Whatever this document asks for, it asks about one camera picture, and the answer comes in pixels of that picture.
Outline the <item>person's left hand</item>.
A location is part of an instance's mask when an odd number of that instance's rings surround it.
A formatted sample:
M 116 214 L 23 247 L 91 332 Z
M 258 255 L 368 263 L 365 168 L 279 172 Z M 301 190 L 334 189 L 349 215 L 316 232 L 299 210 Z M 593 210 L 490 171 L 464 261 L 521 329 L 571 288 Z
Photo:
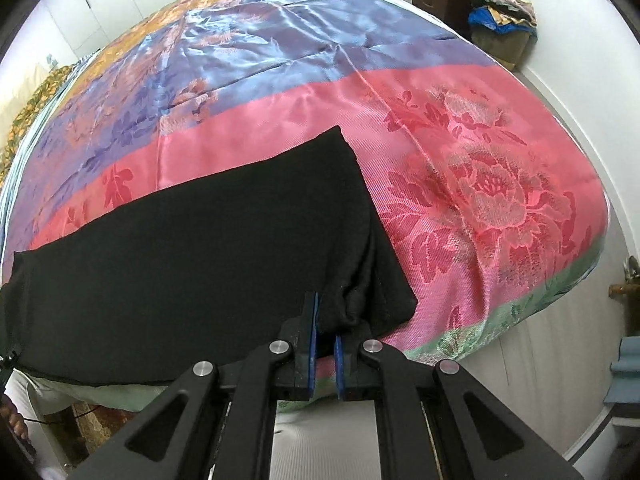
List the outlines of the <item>person's left hand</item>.
M 28 428 L 24 417 L 17 411 L 11 399 L 4 393 L 1 395 L 1 418 L 8 424 L 14 436 L 22 441 L 28 441 Z

